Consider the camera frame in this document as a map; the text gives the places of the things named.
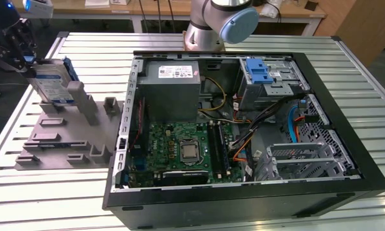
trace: blue light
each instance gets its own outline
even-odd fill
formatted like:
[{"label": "blue light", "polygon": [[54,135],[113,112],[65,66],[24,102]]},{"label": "blue light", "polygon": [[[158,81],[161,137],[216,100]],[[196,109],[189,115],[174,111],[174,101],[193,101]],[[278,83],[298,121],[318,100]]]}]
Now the blue light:
[{"label": "blue light", "polygon": [[26,0],[26,2],[25,2],[25,10],[28,11],[29,8],[30,8],[30,0]]}]

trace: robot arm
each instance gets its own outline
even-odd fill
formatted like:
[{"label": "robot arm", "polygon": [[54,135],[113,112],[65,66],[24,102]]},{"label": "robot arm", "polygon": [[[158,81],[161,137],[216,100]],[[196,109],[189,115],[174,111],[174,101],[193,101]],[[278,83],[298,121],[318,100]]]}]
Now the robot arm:
[{"label": "robot arm", "polygon": [[30,21],[20,19],[9,0],[0,0],[0,67],[28,73],[28,63],[32,63],[36,57],[34,49]]},{"label": "robot arm", "polygon": [[189,51],[220,51],[224,41],[242,42],[258,24],[252,0],[193,0],[190,24],[184,37]]}]

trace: green motherboard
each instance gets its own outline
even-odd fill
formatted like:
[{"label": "green motherboard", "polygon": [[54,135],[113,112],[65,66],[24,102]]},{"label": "green motherboard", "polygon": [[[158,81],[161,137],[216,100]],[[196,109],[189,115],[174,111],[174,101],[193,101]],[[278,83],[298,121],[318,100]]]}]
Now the green motherboard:
[{"label": "green motherboard", "polygon": [[[224,141],[233,140],[232,127],[229,123],[222,124]],[[165,171],[194,171],[209,172],[208,183],[241,182],[241,169],[236,164],[230,167],[229,176],[214,177],[210,163],[210,148],[206,123],[152,123],[149,127],[148,155],[145,170],[137,173],[138,187],[153,187],[153,180],[146,177],[152,172]],[[186,146],[182,144],[197,144],[198,155],[196,159],[186,161],[189,157]]]}]

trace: blue cable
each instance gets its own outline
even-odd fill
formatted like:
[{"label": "blue cable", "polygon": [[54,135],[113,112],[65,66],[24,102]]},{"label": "blue cable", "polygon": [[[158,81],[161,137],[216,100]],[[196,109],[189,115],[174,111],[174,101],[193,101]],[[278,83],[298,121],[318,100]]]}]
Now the blue cable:
[{"label": "blue cable", "polygon": [[293,108],[289,110],[289,113],[288,113],[288,131],[289,131],[289,136],[290,136],[290,139],[293,140],[293,143],[297,142],[294,126],[293,126],[293,114],[294,114],[296,109],[297,109],[297,106],[293,106]]}]

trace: blue plastic bracket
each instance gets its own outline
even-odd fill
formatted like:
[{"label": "blue plastic bracket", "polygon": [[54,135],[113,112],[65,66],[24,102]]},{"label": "blue plastic bracket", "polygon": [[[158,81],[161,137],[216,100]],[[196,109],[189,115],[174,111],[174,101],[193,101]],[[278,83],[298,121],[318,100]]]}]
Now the blue plastic bracket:
[{"label": "blue plastic bracket", "polygon": [[273,83],[274,80],[269,76],[268,66],[261,59],[246,59],[246,69],[253,84]]}]

